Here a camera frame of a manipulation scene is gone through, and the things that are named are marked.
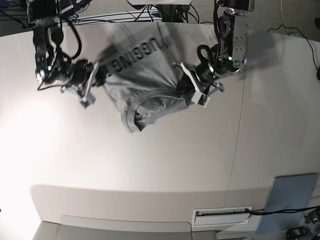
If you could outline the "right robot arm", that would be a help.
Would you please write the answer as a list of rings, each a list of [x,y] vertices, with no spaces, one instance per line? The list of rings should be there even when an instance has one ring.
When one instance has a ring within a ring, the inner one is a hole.
[[[33,32],[35,49],[35,77],[38,91],[59,87],[62,93],[71,92],[85,107],[94,104],[92,87],[97,87],[99,62],[80,59],[82,41],[73,23],[62,14],[58,0],[26,1],[28,23]],[[70,26],[78,43],[77,52],[70,56],[62,50],[63,21]]]

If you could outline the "central robot base stand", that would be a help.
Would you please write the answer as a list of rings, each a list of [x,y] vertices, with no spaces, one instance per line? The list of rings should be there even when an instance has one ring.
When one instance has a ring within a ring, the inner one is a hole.
[[[157,10],[162,22],[188,23],[191,0],[127,0],[136,10]]]

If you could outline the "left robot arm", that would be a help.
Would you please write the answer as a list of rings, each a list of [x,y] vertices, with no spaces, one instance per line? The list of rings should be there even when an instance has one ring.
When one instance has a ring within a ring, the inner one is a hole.
[[[198,65],[180,64],[194,87],[195,96],[208,97],[211,87],[224,91],[217,80],[244,70],[247,64],[248,12],[254,9],[254,0],[214,2],[213,27],[217,44],[197,47]]]

